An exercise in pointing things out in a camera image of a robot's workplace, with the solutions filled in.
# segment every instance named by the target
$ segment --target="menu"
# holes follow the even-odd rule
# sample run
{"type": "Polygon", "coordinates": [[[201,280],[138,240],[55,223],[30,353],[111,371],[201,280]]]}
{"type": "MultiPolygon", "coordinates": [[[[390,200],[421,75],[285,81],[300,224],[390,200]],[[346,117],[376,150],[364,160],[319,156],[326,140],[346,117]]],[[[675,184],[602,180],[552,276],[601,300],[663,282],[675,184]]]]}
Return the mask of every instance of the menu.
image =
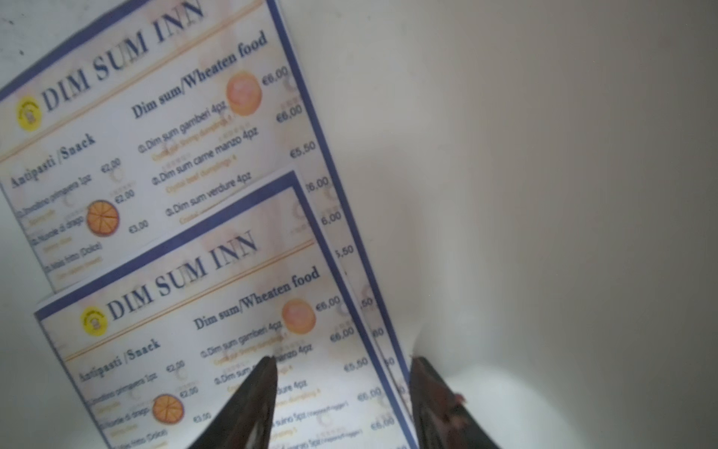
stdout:
{"type": "Polygon", "coordinates": [[[108,447],[188,446],[267,355],[271,448],[415,447],[297,175],[242,195],[37,311],[108,447]]]}
{"type": "Polygon", "coordinates": [[[293,167],[409,403],[407,360],[276,0],[128,0],[0,90],[0,116],[0,186],[56,292],[293,167]]]}

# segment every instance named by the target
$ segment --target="white surface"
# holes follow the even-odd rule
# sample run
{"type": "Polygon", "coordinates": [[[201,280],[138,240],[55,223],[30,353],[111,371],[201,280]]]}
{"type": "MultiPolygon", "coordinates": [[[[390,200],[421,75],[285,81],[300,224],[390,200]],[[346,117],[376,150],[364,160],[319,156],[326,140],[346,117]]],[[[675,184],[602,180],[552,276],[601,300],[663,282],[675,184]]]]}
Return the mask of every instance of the white surface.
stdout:
{"type": "MultiPolygon", "coordinates": [[[[3,0],[0,83],[117,3],[3,0]]],[[[490,434],[718,445],[718,5],[282,4],[401,340],[490,434]]],[[[99,447],[0,236],[3,443],[99,447]]]]}

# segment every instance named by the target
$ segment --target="sliced orange pie photo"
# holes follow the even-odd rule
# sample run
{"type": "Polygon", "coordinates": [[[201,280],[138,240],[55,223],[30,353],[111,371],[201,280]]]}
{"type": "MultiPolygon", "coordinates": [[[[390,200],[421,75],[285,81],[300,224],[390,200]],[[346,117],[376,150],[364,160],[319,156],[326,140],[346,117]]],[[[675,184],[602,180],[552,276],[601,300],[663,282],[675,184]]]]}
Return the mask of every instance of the sliced orange pie photo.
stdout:
{"type": "Polygon", "coordinates": [[[171,394],[160,394],[154,399],[152,416],[163,424],[177,424],[185,416],[185,406],[171,394]]]}
{"type": "Polygon", "coordinates": [[[88,228],[98,237],[107,237],[117,231],[120,214],[109,201],[97,200],[88,206],[88,228]]]}

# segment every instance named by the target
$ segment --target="orange food photo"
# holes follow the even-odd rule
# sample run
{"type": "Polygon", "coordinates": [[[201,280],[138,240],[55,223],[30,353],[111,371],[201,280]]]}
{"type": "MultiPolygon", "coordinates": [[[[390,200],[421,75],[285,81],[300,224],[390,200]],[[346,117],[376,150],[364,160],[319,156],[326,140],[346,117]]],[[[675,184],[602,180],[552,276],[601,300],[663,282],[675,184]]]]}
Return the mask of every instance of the orange food photo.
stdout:
{"type": "Polygon", "coordinates": [[[185,406],[171,394],[160,394],[152,405],[152,416],[164,424],[177,424],[185,416],[185,406]]]}
{"type": "Polygon", "coordinates": [[[112,203],[97,200],[88,206],[88,228],[96,236],[107,237],[117,231],[120,225],[120,214],[112,203]]]}
{"type": "Polygon", "coordinates": [[[281,309],[281,317],[290,332],[300,335],[310,332],[317,324],[317,316],[312,306],[299,299],[287,301],[281,309]]]}
{"type": "Polygon", "coordinates": [[[249,72],[239,72],[227,82],[229,107],[235,114],[247,117],[255,113],[262,102],[262,89],[257,78],[249,72]]]}

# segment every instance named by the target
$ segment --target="yellow logo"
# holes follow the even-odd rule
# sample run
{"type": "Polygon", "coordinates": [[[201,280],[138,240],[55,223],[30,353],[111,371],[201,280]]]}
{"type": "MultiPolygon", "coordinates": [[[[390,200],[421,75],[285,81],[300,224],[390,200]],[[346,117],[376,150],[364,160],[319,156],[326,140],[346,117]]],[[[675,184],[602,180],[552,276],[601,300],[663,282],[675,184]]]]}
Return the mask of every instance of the yellow logo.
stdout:
{"type": "Polygon", "coordinates": [[[40,128],[42,110],[33,97],[24,97],[17,104],[17,123],[25,131],[34,131],[40,128]]]}
{"type": "Polygon", "coordinates": [[[107,330],[107,317],[102,311],[96,307],[88,307],[80,316],[85,332],[99,337],[107,330]]]}

